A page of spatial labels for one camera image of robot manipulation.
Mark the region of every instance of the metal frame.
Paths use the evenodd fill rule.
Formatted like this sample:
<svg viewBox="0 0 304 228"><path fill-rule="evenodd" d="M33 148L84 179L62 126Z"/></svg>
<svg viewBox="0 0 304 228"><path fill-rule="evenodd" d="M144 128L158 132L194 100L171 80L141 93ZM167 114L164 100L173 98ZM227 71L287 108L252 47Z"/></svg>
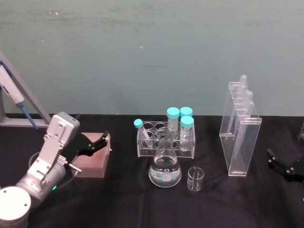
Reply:
<svg viewBox="0 0 304 228"><path fill-rule="evenodd" d="M25 81L21 78L18 71L11 64L11 62L6 58L6 56L0 52L0 60L2 64L10 70L12 80L14 81L17 88L21 91L21 93L30 101L36 111L40 114L42 119L34 119L34 122L38 127L48 127L51 122L51 116L46 112L42 104L36 98L32 90L25 83ZM7 127L32 127L32 124L28 119L21 118L8 118L5 114L4 103L2 92L0 92L0 126Z"/></svg>

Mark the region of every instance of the acrylic holder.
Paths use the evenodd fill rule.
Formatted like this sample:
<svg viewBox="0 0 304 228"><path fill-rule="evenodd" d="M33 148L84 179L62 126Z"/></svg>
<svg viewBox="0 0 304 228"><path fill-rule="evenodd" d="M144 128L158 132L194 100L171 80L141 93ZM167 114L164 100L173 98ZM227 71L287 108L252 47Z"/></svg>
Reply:
<svg viewBox="0 0 304 228"><path fill-rule="evenodd" d="M157 122L157 121L143 121L143 126L146 129L149 140L152 142L152 147L148 147L146 144L146 139L143 138L142 134L137 131L137 156L154 156L157 146L158 146L158 139L155 135L156 131L161 127L167 127L168 122ZM193 147L191 150L182 151L180 149L180 123L179 128L176 134L176 137L173 140L173 147L177 157L180 158L194 158L194 149L195 149L195 130L193 127Z"/></svg>
<svg viewBox="0 0 304 228"><path fill-rule="evenodd" d="M230 82L225 103L220 140L229 176L246 176L262 123L247 90L247 77Z"/></svg>

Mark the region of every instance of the wooden block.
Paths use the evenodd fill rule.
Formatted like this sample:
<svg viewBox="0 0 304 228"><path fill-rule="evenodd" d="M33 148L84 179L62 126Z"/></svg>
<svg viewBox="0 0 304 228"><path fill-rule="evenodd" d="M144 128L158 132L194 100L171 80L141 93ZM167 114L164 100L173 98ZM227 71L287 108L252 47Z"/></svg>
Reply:
<svg viewBox="0 0 304 228"><path fill-rule="evenodd" d="M92 142L97 141L103 133L82 133ZM82 172L76 177L103 178L111 151L110 134L106 137L108 144L106 147L96 151L91 157L80 155L73 162L73 165L80 168Z"/></svg>

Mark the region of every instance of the blue cap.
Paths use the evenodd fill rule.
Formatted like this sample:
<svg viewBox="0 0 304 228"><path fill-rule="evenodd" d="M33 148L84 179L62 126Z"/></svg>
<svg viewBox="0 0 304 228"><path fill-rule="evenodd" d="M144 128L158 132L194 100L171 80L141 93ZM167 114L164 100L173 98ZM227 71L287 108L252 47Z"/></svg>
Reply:
<svg viewBox="0 0 304 228"><path fill-rule="evenodd" d="M193 110L192 108L189 108L189 107L182 107L180 109L180 116L183 117L183 116L192 116L193 115Z"/></svg>
<svg viewBox="0 0 304 228"><path fill-rule="evenodd" d="M194 119L191 116L183 116L180 119L180 124L182 127L193 127Z"/></svg>
<svg viewBox="0 0 304 228"><path fill-rule="evenodd" d="M143 126L143 121L141 119L134 120L134 126L136 128L141 128Z"/></svg>
<svg viewBox="0 0 304 228"><path fill-rule="evenodd" d="M178 108L171 107L167 109L167 117L169 117L170 119L176 119L179 118L179 116L180 110Z"/></svg>

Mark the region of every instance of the black tablecloth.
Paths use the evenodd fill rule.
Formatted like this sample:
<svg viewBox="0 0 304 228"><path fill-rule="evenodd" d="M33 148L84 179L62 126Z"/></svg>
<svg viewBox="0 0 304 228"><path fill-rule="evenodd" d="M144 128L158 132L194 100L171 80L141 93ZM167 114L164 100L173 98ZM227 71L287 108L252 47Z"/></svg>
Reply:
<svg viewBox="0 0 304 228"><path fill-rule="evenodd" d="M289 228L304 227L304 188L268 168L266 149L287 163L304 153L302 118L263 117L246 177L229 177L219 139L220 116L195 116L194 159L179 159L182 179L161 189L148 178L152 157L137 157L133 120L164 116L82 115L82 132L109 130L113 151L104 179L75 179L33 210L29 228ZM0 185L18 182L45 130L0 128ZM205 171L203 190L187 189L191 166Z"/></svg>

